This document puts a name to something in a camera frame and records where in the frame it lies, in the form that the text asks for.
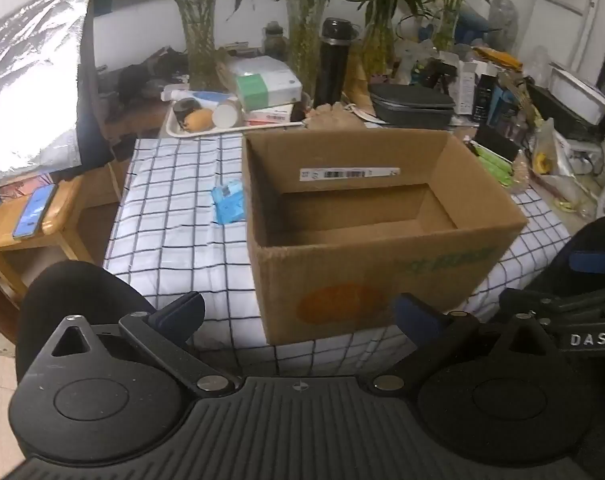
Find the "white cap pill bottle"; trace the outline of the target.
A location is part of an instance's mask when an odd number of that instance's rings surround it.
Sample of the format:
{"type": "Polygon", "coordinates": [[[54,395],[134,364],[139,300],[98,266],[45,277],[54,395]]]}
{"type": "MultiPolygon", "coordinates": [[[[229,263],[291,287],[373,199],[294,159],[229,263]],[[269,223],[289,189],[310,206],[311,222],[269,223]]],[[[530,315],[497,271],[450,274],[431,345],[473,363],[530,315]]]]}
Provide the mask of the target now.
{"type": "Polygon", "coordinates": [[[212,122],[216,128],[220,129],[239,126],[243,122],[240,102],[231,99],[221,102],[212,113],[212,122]]]}

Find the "wooden side table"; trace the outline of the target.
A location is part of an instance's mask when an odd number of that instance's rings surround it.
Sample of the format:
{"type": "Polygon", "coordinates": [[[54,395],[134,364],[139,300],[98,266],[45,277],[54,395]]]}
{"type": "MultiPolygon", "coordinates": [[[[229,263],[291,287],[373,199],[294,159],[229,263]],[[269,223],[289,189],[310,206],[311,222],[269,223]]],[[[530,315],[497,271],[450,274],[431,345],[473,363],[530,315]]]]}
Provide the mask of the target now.
{"type": "Polygon", "coordinates": [[[124,164],[113,160],[101,168],[58,182],[37,233],[20,240],[13,237],[13,232],[27,200],[21,197],[0,205],[0,282],[11,292],[11,302],[22,301],[27,285],[5,255],[15,250],[53,246],[70,260],[91,262],[93,258],[78,231],[81,213],[88,207],[118,203],[124,177],[124,164]]]}

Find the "black thermos bottle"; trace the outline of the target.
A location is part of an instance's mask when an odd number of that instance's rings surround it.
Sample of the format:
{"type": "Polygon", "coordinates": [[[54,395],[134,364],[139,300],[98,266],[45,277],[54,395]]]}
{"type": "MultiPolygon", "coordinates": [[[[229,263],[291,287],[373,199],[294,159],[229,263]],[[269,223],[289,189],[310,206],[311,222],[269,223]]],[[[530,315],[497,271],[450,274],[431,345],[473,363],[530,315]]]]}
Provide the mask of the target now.
{"type": "Polygon", "coordinates": [[[326,18],[322,24],[320,57],[313,105],[333,105],[341,99],[350,47],[358,37],[353,23],[326,18]]]}

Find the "black sponge block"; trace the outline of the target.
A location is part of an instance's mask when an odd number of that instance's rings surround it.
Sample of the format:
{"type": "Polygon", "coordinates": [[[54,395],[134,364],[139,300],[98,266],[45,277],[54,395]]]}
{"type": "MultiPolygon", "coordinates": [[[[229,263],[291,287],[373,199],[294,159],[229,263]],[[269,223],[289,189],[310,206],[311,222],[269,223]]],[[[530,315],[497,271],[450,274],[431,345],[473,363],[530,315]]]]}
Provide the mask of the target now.
{"type": "Polygon", "coordinates": [[[509,162],[514,162],[519,154],[519,146],[516,143],[488,125],[477,128],[474,141],[509,162]]]}

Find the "dark grey zip case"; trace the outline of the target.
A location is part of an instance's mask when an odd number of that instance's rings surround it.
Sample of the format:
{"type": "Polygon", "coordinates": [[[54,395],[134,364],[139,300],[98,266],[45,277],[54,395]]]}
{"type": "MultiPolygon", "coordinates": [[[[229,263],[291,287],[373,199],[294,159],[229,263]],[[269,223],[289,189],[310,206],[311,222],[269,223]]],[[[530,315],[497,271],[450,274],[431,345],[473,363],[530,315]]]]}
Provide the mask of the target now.
{"type": "Polygon", "coordinates": [[[455,101],[438,90],[419,84],[368,84],[377,118],[409,129],[447,129],[455,101]]]}

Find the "white blue spray bottle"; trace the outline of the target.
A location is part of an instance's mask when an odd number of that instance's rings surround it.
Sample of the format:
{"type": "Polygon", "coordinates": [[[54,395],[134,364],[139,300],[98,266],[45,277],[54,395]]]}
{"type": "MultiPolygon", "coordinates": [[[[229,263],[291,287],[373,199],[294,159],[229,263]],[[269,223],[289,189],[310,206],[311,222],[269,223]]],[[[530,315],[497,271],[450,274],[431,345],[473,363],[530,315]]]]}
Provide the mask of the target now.
{"type": "Polygon", "coordinates": [[[162,102],[178,102],[183,99],[193,99],[199,102],[201,107],[208,108],[208,110],[214,110],[221,103],[229,101],[231,98],[231,94],[228,93],[194,91],[178,87],[166,87],[160,94],[162,102]]]}

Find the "white black checkered tablecloth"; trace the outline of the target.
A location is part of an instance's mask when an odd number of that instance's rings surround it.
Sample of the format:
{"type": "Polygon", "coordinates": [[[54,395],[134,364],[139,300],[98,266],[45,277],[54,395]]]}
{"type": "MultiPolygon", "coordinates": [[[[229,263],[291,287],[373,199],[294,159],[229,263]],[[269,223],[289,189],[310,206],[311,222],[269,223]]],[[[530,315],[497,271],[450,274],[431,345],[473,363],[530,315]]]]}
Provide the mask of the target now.
{"type": "Polygon", "coordinates": [[[186,292],[205,299],[188,348],[239,375],[363,375],[412,351],[394,325],[271,346],[250,272],[246,226],[222,226],[211,191],[240,177],[242,138],[136,141],[103,262],[155,310],[186,292]]]}

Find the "blue tissue pack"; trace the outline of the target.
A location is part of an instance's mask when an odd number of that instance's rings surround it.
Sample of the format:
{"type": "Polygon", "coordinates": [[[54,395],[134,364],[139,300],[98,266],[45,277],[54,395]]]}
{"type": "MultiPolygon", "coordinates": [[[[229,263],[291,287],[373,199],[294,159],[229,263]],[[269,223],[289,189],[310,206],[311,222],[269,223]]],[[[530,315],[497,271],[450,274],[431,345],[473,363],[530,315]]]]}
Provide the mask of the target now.
{"type": "Polygon", "coordinates": [[[211,190],[211,197],[219,224],[225,226],[245,220],[244,190],[240,180],[215,186],[211,190]]]}

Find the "black tape roll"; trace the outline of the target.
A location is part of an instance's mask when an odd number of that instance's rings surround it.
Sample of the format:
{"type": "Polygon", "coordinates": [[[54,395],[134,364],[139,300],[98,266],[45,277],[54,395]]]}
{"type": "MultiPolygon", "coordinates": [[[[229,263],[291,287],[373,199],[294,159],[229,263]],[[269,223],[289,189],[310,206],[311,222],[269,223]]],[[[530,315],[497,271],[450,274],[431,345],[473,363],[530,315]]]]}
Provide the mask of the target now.
{"type": "Polygon", "coordinates": [[[202,107],[199,102],[194,98],[183,98],[173,103],[173,114],[176,116],[176,121],[179,122],[180,125],[184,124],[185,118],[188,115],[196,112],[196,110],[200,110],[202,107]]]}

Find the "brown cardboard box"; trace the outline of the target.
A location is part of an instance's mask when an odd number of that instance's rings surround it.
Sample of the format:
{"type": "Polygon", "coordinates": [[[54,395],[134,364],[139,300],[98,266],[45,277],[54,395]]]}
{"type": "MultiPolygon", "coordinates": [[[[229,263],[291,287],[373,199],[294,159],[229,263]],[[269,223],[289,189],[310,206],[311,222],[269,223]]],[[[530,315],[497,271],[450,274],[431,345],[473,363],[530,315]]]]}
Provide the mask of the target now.
{"type": "Polygon", "coordinates": [[[387,326],[404,292],[460,307],[527,222],[446,131],[251,132],[242,166],[252,276],[275,346],[387,326]]]}

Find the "orange egg-shaped pouch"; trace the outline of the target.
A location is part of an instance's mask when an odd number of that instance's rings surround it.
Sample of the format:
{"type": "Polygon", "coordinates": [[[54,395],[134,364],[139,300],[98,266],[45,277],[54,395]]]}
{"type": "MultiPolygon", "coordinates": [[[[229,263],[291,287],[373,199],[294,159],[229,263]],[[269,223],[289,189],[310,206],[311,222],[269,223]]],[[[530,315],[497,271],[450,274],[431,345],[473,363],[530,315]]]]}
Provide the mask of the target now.
{"type": "Polygon", "coordinates": [[[188,132],[202,132],[210,130],[214,127],[214,121],[212,120],[214,112],[209,108],[201,108],[196,110],[192,114],[188,115],[184,120],[182,128],[188,132]]]}

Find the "green wipes packs in basket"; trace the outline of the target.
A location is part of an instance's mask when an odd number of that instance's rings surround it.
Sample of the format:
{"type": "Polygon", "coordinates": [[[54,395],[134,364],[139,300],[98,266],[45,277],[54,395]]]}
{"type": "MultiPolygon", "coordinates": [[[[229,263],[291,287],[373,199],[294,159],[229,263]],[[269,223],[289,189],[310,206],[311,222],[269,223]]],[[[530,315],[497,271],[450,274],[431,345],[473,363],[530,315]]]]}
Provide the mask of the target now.
{"type": "Polygon", "coordinates": [[[491,174],[504,188],[509,188],[513,184],[513,169],[511,162],[475,141],[470,142],[470,149],[479,159],[481,165],[483,165],[489,174],[491,174]]]}

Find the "smartphone with blue screen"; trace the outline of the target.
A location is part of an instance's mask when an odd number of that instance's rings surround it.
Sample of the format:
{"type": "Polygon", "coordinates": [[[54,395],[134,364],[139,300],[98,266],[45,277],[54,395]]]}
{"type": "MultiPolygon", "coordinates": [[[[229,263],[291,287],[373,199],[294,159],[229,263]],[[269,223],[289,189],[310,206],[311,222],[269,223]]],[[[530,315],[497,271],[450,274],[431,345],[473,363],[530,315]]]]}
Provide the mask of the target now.
{"type": "Polygon", "coordinates": [[[57,185],[52,183],[37,188],[30,195],[13,231],[14,240],[23,240],[37,234],[56,188],[57,185]]]}

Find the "white plastic tray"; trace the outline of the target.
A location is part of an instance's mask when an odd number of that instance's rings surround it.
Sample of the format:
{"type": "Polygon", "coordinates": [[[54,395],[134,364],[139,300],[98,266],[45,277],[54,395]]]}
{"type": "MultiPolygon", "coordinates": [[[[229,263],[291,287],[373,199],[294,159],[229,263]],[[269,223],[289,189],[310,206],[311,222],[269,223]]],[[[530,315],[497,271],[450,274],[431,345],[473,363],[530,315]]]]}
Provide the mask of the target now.
{"type": "Polygon", "coordinates": [[[292,118],[294,105],[286,104],[245,112],[235,98],[221,102],[198,100],[200,107],[182,120],[173,108],[168,110],[161,134],[176,139],[194,139],[217,133],[236,133],[261,129],[300,127],[304,121],[292,118]]]}

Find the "white red medicine box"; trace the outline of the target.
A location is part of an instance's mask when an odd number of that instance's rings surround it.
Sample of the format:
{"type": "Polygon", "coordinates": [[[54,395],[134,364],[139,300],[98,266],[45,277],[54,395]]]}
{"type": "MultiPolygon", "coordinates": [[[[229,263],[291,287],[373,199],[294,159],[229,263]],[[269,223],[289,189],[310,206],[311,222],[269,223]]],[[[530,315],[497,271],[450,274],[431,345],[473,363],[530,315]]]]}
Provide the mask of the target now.
{"type": "Polygon", "coordinates": [[[247,125],[270,125],[270,124],[288,124],[294,110],[293,104],[284,104],[260,110],[252,110],[244,113],[244,119],[247,125]]]}

